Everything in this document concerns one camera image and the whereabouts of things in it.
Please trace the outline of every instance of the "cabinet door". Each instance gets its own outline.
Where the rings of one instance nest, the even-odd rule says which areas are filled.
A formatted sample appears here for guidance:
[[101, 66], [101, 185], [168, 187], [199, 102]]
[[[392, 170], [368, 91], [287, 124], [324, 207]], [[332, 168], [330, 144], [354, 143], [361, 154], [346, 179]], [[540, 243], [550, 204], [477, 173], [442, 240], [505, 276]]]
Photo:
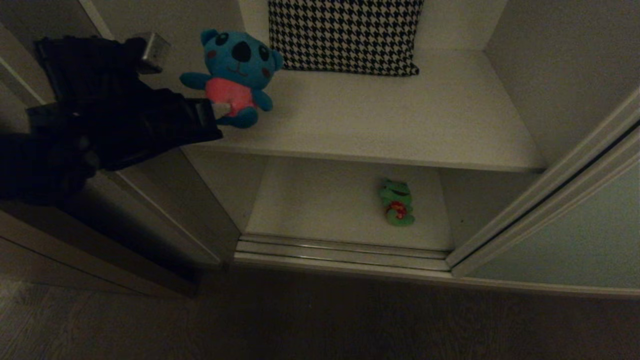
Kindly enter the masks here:
[[134, 295], [136, 292], [0, 238], [0, 276], [37, 284]]
[[454, 267], [500, 281], [640, 289], [640, 108], [610, 149]]

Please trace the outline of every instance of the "stuffed toy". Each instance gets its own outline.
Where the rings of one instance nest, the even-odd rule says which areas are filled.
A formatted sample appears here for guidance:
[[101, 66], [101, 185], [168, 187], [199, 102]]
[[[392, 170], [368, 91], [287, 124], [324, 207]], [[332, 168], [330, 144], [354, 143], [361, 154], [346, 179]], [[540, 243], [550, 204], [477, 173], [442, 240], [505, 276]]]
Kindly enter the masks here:
[[247, 33], [205, 30], [200, 35], [204, 46], [207, 74], [186, 72], [180, 76], [185, 86], [205, 90], [214, 104], [229, 104], [230, 112], [216, 122], [247, 128], [258, 121], [259, 107], [270, 111], [273, 103], [264, 89], [273, 74], [282, 68], [282, 55]]
[[412, 215], [411, 192], [406, 183], [398, 183], [386, 179], [380, 190], [382, 204], [387, 209], [387, 221], [395, 226], [408, 226], [413, 224], [415, 218]]

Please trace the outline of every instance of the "houndstooth pillow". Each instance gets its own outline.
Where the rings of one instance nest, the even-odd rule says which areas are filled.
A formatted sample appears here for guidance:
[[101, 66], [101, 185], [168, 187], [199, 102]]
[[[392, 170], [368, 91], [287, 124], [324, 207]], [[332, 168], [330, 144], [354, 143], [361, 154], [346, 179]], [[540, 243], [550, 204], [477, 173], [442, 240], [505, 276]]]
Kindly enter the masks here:
[[423, 0], [269, 0], [284, 68], [410, 76]]

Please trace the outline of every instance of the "green stuffed frog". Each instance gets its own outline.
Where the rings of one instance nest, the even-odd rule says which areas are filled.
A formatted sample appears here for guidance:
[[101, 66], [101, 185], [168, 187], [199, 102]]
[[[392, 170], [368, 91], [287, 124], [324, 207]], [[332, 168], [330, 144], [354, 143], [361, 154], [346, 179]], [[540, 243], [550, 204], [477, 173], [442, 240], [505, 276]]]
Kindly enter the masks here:
[[382, 204], [387, 208], [387, 221], [395, 226], [408, 226], [413, 224], [415, 218], [412, 215], [411, 191], [406, 183], [386, 179], [380, 190]]

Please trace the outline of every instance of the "wooden floor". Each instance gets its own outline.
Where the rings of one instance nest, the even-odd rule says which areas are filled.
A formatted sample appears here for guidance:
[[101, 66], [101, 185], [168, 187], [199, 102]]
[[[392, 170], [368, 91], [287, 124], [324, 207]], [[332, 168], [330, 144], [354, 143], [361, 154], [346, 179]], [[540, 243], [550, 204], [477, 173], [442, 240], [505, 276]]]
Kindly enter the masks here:
[[0, 359], [640, 359], [640, 303], [247, 269], [194, 300], [3, 280]]

